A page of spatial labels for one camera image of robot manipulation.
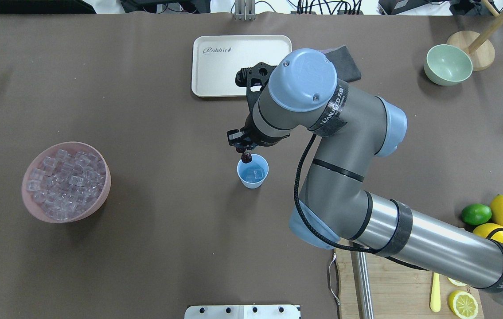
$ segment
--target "white plate with holes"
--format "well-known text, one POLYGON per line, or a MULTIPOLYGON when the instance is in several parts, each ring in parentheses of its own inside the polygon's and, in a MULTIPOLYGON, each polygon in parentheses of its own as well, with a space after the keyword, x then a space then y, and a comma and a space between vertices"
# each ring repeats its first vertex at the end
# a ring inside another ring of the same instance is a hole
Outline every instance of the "white plate with holes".
POLYGON ((300 319, 299 305, 190 306, 184 319, 300 319))
POLYGON ((292 51, 284 35, 201 36, 192 46, 192 92, 199 97, 244 97, 235 85, 243 67, 278 65, 292 51))

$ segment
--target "pink bowl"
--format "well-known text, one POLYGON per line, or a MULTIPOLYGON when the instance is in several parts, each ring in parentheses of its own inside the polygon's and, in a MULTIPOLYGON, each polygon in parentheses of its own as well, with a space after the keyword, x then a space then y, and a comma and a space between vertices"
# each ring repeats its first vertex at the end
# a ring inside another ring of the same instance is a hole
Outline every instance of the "pink bowl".
POLYGON ((96 210, 98 210, 101 205, 105 202, 106 198, 108 198, 109 194, 109 188, 111 186, 111 176, 109 175, 109 167, 107 165, 107 162, 105 161, 105 158, 100 154, 100 152, 97 151, 97 149, 89 146, 88 144, 80 143, 80 142, 64 142, 57 144, 53 147, 47 148, 44 152, 40 153, 39 156, 37 156, 29 165, 29 168, 25 172, 25 175, 23 176, 23 183, 21 185, 21 195, 23 197, 23 202, 25 204, 25 207, 27 210, 36 218, 42 220, 43 222, 53 222, 53 223, 61 223, 61 222, 75 222, 76 220, 81 220, 83 218, 86 218, 93 214, 96 210), (46 156, 50 157, 55 157, 56 152, 59 149, 63 149, 65 151, 68 151, 70 153, 76 153, 77 151, 83 151, 83 152, 92 152, 97 154, 102 161, 104 161, 105 165, 105 184, 101 190, 100 196, 97 198, 97 200, 94 202, 94 204, 88 208, 85 212, 80 214, 79 216, 76 216, 75 218, 69 219, 69 220, 55 220, 47 216, 44 212, 44 210, 41 208, 41 206, 33 201, 32 198, 32 192, 27 191, 27 180, 29 179, 29 176, 31 175, 31 171, 35 168, 38 168, 42 162, 43 159, 46 156))

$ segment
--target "ur robot arm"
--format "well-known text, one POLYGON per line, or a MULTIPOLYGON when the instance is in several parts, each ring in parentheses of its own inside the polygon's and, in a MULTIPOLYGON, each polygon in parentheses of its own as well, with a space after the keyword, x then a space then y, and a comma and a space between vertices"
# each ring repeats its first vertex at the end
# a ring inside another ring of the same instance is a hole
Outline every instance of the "ur robot arm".
POLYGON ((393 153, 405 137, 401 109, 338 79, 334 65, 312 49, 290 53, 268 82, 267 69, 261 69, 249 70, 248 84, 263 89, 250 103, 245 126, 227 136, 242 158, 257 146, 278 143, 298 125, 322 137, 298 196, 313 229, 295 208, 289 222, 294 234, 324 249, 334 245, 321 237, 331 243, 346 238, 377 256, 468 283, 503 305, 503 244, 362 189, 371 158, 393 153))

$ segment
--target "brown table surface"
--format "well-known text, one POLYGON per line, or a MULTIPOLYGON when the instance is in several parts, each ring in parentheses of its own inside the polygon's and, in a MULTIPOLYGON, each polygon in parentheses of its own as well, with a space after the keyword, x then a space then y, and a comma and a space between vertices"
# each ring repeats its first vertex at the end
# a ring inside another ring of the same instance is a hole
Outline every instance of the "brown table surface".
MULTIPOLYGON (((494 64, 461 85, 434 85, 423 60, 454 32, 491 20, 0 16, 0 318, 182 318, 188 305, 248 303, 336 318, 330 252, 287 226, 309 133, 258 149, 268 179, 244 188, 225 132, 243 125, 247 104, 191 93, 192 43, 284 34, 294 49, 348 45, 363 74, 353 84, 409 118, 405 141, 374 161, 365 188, 460 225, 465 205, 503 194, 503 27, 492 36, 494 64), (20 198, 23 173, 47 147, 74 140, 106 158, 107 202, 80 222, 41 222, 20 198)), ((486 318, 503 318, 503 307, 482 302, 486 318)))

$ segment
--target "gray cloth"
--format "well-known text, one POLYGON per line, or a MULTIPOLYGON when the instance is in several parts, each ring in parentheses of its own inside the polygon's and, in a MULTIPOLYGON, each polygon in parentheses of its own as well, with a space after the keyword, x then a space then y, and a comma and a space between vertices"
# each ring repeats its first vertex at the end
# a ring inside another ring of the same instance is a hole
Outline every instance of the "gray cloth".
POLYGON ((361 79, 361 72, 345 45, 335 49, 322 50, 320 52, 324 53, 328 60, 334 64, 336 72, 338 73, 338 79, 347 82, 361 79))

